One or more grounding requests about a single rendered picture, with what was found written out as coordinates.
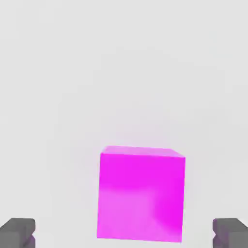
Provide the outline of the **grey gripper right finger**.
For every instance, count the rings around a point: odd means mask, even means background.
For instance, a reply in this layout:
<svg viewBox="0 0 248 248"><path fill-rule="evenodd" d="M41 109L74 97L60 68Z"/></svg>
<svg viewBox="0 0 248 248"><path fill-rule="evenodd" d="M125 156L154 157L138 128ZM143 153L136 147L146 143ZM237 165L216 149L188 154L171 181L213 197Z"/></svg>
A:
<svg viewBox="0 0 248 248"><path fill-rule="evenodd" d="M248 248L248 227L237 218L215 218L213 231L213 248Z"/></svg>

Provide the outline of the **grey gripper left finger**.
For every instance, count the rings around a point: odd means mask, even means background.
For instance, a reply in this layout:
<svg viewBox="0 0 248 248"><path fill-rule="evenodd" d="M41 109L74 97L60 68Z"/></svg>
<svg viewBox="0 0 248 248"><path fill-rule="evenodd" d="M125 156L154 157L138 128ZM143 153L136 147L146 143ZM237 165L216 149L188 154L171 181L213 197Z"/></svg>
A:
<svg viewBox="0 0 248 248"><path fill-rule="evenodd" d="M35 248L35 220L11 218L0 227L0 248Z"/></svg>

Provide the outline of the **small magenta cube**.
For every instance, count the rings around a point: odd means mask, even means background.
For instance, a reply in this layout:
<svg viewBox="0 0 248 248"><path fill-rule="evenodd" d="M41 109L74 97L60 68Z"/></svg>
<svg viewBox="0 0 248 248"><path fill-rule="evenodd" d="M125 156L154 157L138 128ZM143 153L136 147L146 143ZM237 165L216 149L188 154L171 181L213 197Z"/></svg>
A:
<svg viewBox="0 0 248 248"><path fill-rule="evenodd" d="M97 237L180 243L186 159L171 149L108 146L100 154Z"/></svg>

